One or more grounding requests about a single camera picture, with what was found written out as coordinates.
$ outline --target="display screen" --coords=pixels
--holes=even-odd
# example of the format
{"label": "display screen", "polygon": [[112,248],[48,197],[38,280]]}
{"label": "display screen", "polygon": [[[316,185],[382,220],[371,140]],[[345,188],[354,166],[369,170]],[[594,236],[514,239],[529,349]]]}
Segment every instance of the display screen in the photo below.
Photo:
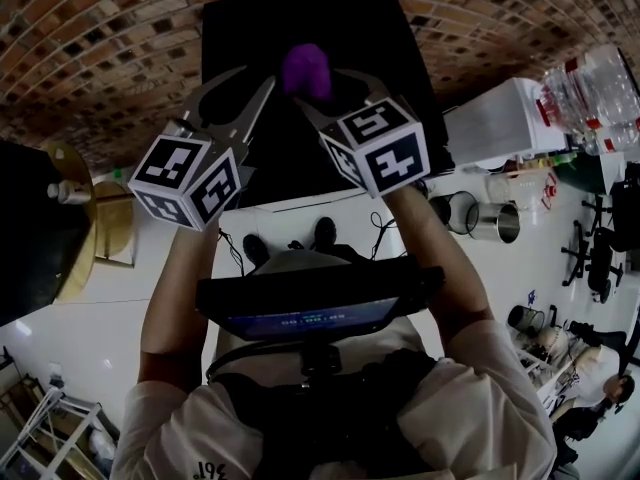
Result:
{"label": "display screen", "polygon": [[398,297],[350,306],[274,315],[230,317],[229,322],[242,331],[245,339],[294,336],[310,331],[333,331],[356,325],[381,322]]}

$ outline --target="plastic bottle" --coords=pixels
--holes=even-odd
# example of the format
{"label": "plastic bottle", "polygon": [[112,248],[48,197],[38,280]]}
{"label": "plastic bottle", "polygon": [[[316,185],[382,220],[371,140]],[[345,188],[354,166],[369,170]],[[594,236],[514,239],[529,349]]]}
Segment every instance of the plastic bottle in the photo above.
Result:
{"label": "plastic bottle", "polygon": [[557,183],[550,170],[540,169],[517,176],[488,176],[486,187],[493,203],[514,202],[518,210],[544,212],[551,209]]}
{"label": "plastic bottle", "polygon": [[84,204],[91,200],[91,193],[85,190],[84,185],[71,180],[51,183],[47,187],[47,195],[60,204]]}
{"label": "plastic bottle", "polygon": [[551,69],[543,84],[542,109],[567,133],[586,133],[640,116],[637,84],[613,45],[598,46]]}
{"label": "plastic bottle", "polygon": [[584,134],[582,147],[590,155],[597,156],[638,148],[640,119],[592,130]]}

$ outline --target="black strap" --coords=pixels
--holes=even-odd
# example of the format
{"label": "black strap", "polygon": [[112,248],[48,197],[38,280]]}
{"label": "black strap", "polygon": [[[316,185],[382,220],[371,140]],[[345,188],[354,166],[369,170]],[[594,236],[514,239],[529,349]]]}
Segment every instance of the black strap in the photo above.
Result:
{"label": "black strap", "polygon": [[253,479],[304,479],[328,462],[356,461],[369,478],[433,471],[404,438],[398,412],[435,361],[407,349],[349,375],[313,377],[265,388],[240,374],[221,374],[240,421],[264,434]]}

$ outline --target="black shoe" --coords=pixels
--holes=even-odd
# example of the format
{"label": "black shoe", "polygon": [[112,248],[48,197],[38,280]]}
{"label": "black shoe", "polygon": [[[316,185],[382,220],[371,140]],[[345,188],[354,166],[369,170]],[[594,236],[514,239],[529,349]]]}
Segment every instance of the black shoe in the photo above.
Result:
{"label": "black shoe", "polygon": [[329,217],[322,217],[316,224],[316,229],[313,232],[313,245],[312,249],[321,251],[327,247],[331,247],[336,243],[336,225]]}
{"label": "black shoe", "polygon": [[256,268],[260,268],[269,261],[269,251],[264,242],[256,235],[247,235],[242,240],[242,249],[245,256]]}

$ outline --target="brick ceiling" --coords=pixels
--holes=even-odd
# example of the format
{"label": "brick ceiling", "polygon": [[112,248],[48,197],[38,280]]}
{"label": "brick ceiling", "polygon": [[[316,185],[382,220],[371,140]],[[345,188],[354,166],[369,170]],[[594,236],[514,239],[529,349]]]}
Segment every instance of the brick ceiling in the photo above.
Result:
{"label": "brick ceiling", "polygon": [[[0,138],[135,161],[200,83],[212,0],[0,0]],[[640,0],[400,0],[443,107],[613,42],[640,66]]]}

